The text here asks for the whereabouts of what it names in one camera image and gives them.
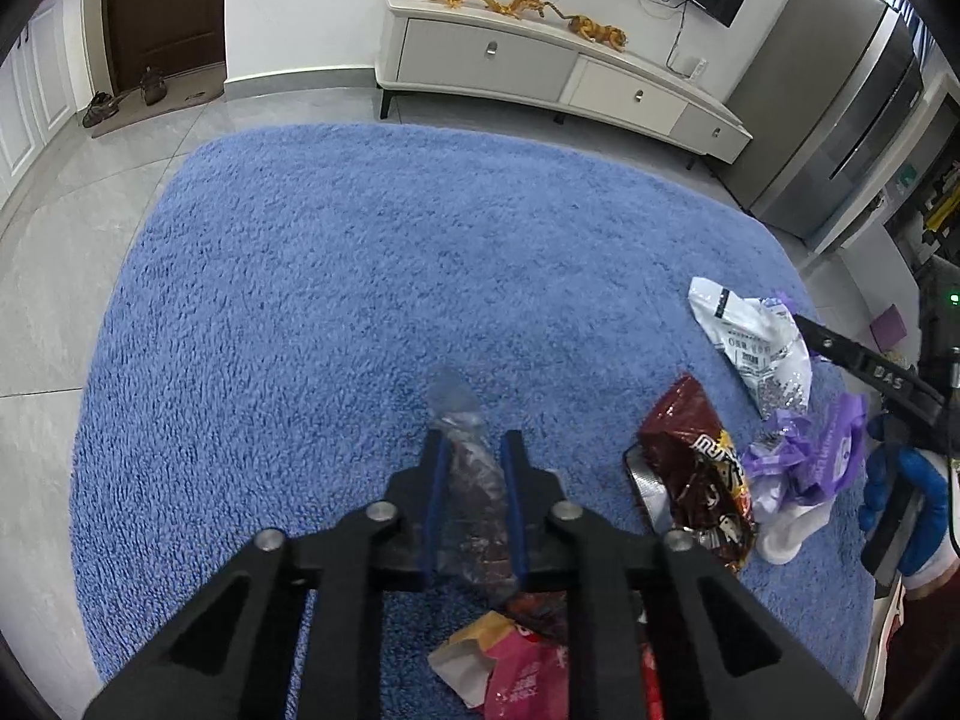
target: gloved hand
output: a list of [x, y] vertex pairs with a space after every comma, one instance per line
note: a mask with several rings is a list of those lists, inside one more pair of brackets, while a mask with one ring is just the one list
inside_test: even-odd
[[[882, 442], [883, 416], [870, 420], [867, 433]], [[947, 529], [950, 517], [947, 462], [928, 450], [904, 447], [899, 453], [898, 464], [899, 471], [923, 492], [925, 498], [913, 535], [899, 562], [907, 598], [917, 599], [947, 584], [960, 565]], [[877, 526], [889, 494], [886, 447], [881, 444], [867, 458], [867, 485], [863, 488], [863, 506], [859, 512], [861, 531], [869, 533]]]

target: tile floor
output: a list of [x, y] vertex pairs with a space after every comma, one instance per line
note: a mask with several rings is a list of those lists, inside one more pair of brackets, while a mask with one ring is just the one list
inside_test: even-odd
[[[97, 140], [69, 124], [0, 211], [0, 631], [64, 720], [99, 680], [74, 594], [67, 498], [80, 394], [101, 317], [136, 232], [197, 146], [249, 127], [377, 122], [379, 95], [330, 89], [214, 100]], [[678, 148], [536, 108], [442, 95], [395, 100], [390, 122], [479, 129], [593, 151], [735, 206]], [[865, 338], [867, 307], [838, 258], [810, 262], [778, 233], [824, 322]]]

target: tv stand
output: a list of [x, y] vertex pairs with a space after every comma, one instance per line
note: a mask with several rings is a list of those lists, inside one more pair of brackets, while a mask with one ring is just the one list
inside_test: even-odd
[[560, 26], [428, 0], [387, 0], [376, 81], [380, 117], [399, 91], [509, 100], [641, 132], [732, 163], [751, 135], [668, 69]]

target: cabinet leg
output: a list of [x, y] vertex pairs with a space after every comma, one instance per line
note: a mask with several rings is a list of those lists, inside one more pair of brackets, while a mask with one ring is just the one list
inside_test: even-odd
[[386, 119], [390, 116], [390, 100], [394, 98], [394, 93], [389, 89], [383, 90], [383, 95], [380, 97], [380, 118]]

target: gray baseboard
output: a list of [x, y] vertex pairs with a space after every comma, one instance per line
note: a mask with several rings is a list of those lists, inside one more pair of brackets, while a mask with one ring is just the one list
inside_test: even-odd
[[275, 92], [300, 92], [304, 89], [334, 89], [344, 86], [373, 89], [376, 87], [373, 68], [315, 68], [227, 79], [224, 83], [224, 96], [227, 100], [238, 100], [272, 95]]

